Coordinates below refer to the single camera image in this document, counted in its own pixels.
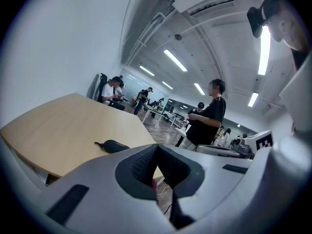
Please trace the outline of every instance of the white ceiling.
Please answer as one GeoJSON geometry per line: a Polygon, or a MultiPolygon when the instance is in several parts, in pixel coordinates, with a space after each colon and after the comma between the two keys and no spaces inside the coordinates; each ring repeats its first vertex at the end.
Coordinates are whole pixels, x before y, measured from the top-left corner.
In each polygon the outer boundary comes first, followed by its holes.
{"type": "Polygon", "coordinates": [[[150,70],[155,74],[153,79],[172,86],[173,94],[186,98],[185,103],[190,100],[209,102],[207,95],[202,96],[194,83],[199,83],[207,94],[209,82],[221,78],[227,85],[224,96],[227,108],[264,117],[281,110],[279,93],[293,75],[291,52],[284,43],[272,39],[266,75],[256,81],[259,79],[260,39],[253,37],[246,14],[251,6],[259,7],[261,0],[234,2],[233,7],[196,18],[176,12],[141,48],[130,65],[138,70],[140,65],[150,70]],[[191,28],[198,23],[201,23],[199,27],[191,28]],[[176,40],[175,34],[181,34],[182,40],[176,40]],[[179,59],[187,72],[182,72],[163,53],[166,49],[179,59]],[[247,105],[255,89],[259,97],[251,109],[247,105]]]}

